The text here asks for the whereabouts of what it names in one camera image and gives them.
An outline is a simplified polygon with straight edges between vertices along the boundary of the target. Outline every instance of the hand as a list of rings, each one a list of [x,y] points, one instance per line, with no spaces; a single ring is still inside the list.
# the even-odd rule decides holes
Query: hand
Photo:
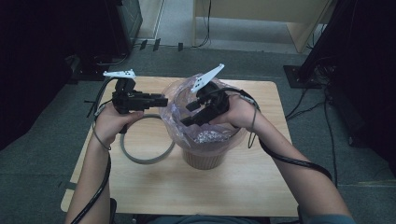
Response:
[[[117,133],[127,124],[128,128],[143,118],[143,111],[119,114],[112,103],[108,103],[96,120],[95,131],[101,141],[109,146],[116,139]]]
[[[253,105],[243,100],[238,94],[229,96],[230,108],[224,114],[212,119],[209,124],[231,123],[239,128],[246,128],[249,131],[254,118]]]

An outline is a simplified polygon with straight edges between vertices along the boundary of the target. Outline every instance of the gray ring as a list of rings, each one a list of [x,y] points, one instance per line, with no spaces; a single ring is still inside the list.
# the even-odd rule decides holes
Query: gray ring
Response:
[[[157,114],[145,114],[145,115],[143,116],[142,119],[162,119],[162,118],[161,118],[160,115],[157,115]],[[165,159],[165,158],[171,153],[172,149],[173,149],[174,146],[175,146],[175,142],[172,141],[171,146],[170,146],[168,149],[166,149],[166,151],[165,151],[162,155],[160,155],[160,156],[158,156],[158,157],[156,157],[156,158],[153,158],[153,159],[140,160],[140,159],[138,159],[138,158],[135,158],[135,157],[131,156],[131,155],[126,151],[125,145],[124,145],[124,138],[125,138],[125,134],[123,133],[123,134],[121,135],[121,137],[120,137],[120,146],[121,146],[121,149],[122,149],[123,153],[125,154],[125,156],[126,156],[129,160],[131,160],[131,161],[133,161],[133,162],[135,162],[135,163],[138,163],[138,164],[142,164],[142,165],[154,164],[154,163],[157,163],[157,162],[159,162],[159,161]]]

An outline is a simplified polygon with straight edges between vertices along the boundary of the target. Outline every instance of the forearm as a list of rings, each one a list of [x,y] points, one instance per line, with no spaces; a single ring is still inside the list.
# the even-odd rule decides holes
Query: forearm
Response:
[[[106,173],[108,151],[92,136],[88,144],[76,190],[65,223],[71,223],[101,186]],[[99,199],[80,223],[108,223],[110,196],[108,182]]]
[[[276,154],[309,161],[262,114],[258,114],[254,132]],[[337,188],[324,174],[310,168],[274,159],[297,203],[309,216],[340,214],[350,216]]]

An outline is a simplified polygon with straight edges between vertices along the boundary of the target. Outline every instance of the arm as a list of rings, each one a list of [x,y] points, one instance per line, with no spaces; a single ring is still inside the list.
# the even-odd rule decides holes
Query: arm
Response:
[[[117,133],[125,124],[130,127],[133,123],[143,117],[143,112],[134,112],[120,115],[113,104],[107,104],[99,115],[95,131],[100,140],[109,147],[116,139]],[[102,146],[98,139],[92,134],[87,146],[81,175],[76,190],[70,203],[65,223],[71,223],[79,212],[90,201],[99,189],[106,172],[109,152]],[[110,193],[107,185],[91,210],[80,223],[106,223],[110,220]]]
[[[264,144],[275,153],[301,161],[309,161],[260,112],[257,112],[256,120],[251,127],[254,110],[253,105],[242,100],[238,95],[233,95],[230,96],[229,111],[213,119],[210,123],[229,122],[235,126],[247,128],[257,134]],[[309,168],[278,160],[274,161],[297,203],[310,217],[329,214],[351,217],[340,193],[326,175]]]

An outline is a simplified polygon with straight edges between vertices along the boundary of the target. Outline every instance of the person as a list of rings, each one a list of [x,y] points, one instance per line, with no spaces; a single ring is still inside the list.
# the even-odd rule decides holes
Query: person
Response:
[[[210,124],[231,123],[234,126],[246,128],[257,134],[260,140],[275,153],[301,161],[309,161],[252,104],[238,95],[231,95],[229,101],[229,110],[211,120]],[[120,115],[113,104],[106,104],[94,128],[98,137],[93,134],[88,144],[81,175],[65,223],[71,223],[100,186],[109,156],[107,149],[115,140],[116,134],[125,124],[130,127],[142,118],[143,112],[141,111]],[[274,161],[301,210],[309,217],[307,223],[355,223],[337,188],[326,175],[310,168],[278,160]],[[110,200],[107,183],[102,195],[80,223],[109,223],[109,217]],[[169,217],[164,217],[163,220],[166,221],[161,221],[159,217],[159,220],[154,220],[153,223],[171,223],[167,218]],[[199,222],[197,220],[200,218],[199,216],[190,218],[193,222],[188,222],[189,217],[181,218],[175,223],[255,223],[232,222],[233,220],[230,219],[219,222],[212,219],[209,222],[206,219],[207,221]]]

